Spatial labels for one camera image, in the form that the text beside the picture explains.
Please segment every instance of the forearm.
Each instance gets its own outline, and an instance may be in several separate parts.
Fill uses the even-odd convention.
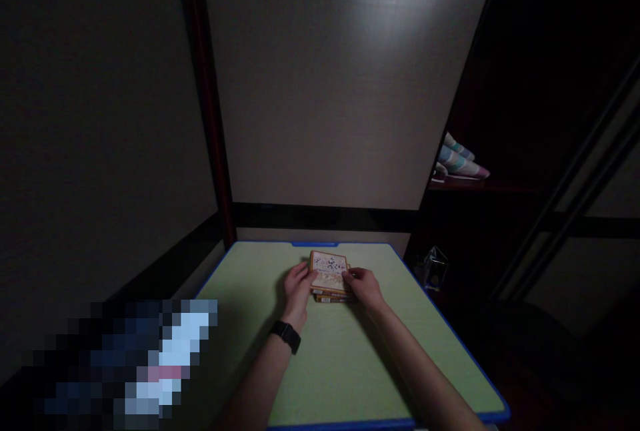
[[[279,336],[269,334],[249,372],[211,428],[214,430],[264,430],[282,377],[291,359],[291,348]]]
[[[429,429],[484,430],[480,419],[388,306],[369,310]]]

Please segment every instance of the blue table edge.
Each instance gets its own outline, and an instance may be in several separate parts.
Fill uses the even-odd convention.
[[[502,401],[502,405],[505,407],[504,411],[477,413],[480,421],[482,421],[485,424],[499,424],[502,422],[506,422],[511,418],[511,409],[509,407],[509,404],[502,397],[502,394],[500,394],[500,391],[498,391],[498,389],[496,389],[496,387],[493,385],[492,381],[489,379],[484,369],[482,369],[482,367],[478,364],[478,361],[476,361],[475,358],[473,357],[473,354],[469,352],[469,350],[467,349],[465,344],[462,342],[460,337],[453,330],[453,328],[447,321],[447,318],[445,318],[445,316],[443,316],[443,314],[440,312],[440,309],[435,305],[435,303],[431,299],[431,296],[429,296],[429,294],[427,293],[427,290],[422,286],[420,286],[420,281],[418,281],[418,279],[413,275],[413,273],[411,272],[407,264],[405,264],[405,262],[402,260],[398,252],[395,250],[395,248],[391,244],[385,243],[385,242],[307,242],[307,241],[262,241],[262,240],[240,241],[239,240],[233,243],[229,248],[229,250],[225,252],[225,255],[220,259],[218,264],[216,264],[216,266],[213,268],[213,271],[211,271],[211,274],[209,274],[209,277],[204,281],[202,286],[200,286],[198,291],[195,293],[195,297],[197,297],[202,291],[202,289],[207,285],[207,283],[211,279],[211,276],[213,276],[213,273],[215,273],[216,269],[222,264],[222,261],[225,260],[225,258],[227,257],[227,254],[231,252],[231,250],[233,249],[233,246],[243,242],[286,243],[286,244],[291,244],[296,248],[337,248],[340,244],[386,244],[393,250],[393,252],[398,257],[398,259],[400,259],[400,262],[403,264],[403,266],[405,266],[405,269],[407,270],[407,272],[409,272],[409,275],[413,278],[413,280],[418,285],[418,287],[422,290],[425,296],[427,296],[427,299],[431,302],[431,304],[433,304],[433,307],[438,311],[438,314],[440,315],[442,320],[446,323],[446,325],[449,327],[449,329],[451,330],[455,338],[462,345],[463,349],[471,358],[471,361],[473,361],[473,363],[478,367],[478,369],[480,370],[482,375],[485,377],[487,382],[491,385],[493,391],[495,391],[495,393],[498,395],[498,398],[500,398],[500,401]],[[343,431],[343,430],[367,430],[367,429],[408,430],[408,429],[414,429],[416,426],[419,426],[419,424],[417,424],[415,420],[406,418],[406,419],[395,419],[395,420],[346,421],[346,422],[340,422],[340,423],[294,424],[291,426],[270,426],[268,427],[268,429],[272,431],[306,431],[306,430],[308,431],[325,431],[325,430],[326,431]]]

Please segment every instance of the folded towel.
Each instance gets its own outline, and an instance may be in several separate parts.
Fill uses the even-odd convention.
[[[465,159],[446,145],[440,149],[438,162],[447,169],[451,177],[459,179],[485,179],[489,177],[489,171],[484,167]]]
[[[455,139],[451,136],[451,134],[445,134],[445,146],[447,146],[451,151],[457,152],[459,155],[464,157],[467,161],[473,161],[475,156],[471,151],[469,151],[466,147],[464,147],[459,142],[456,142]]]

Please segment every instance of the blurred object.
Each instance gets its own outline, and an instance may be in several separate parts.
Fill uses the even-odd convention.
[[[413,266],[413,273],[423,288],[439,292],[448,268],[447,257],[437,246],[433,246],[426,256]]]

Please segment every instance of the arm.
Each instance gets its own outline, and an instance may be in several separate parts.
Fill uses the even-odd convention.
[[[317,275],[309,273],[302,262],[287,274],[285,295],[287,305],[281,321],[291,324],[300,334],[307,321],[309,289]],[[249,372],[226,403],[212,430],[264,430],[267,428],[275,395],[282,382],[291,348],[279,336],[269,334],[265,345],[256,355]]]
[[[343,277],[380,331],[427,427],[485,431],[480,419],[387,305],[373,272],[353,268]]]

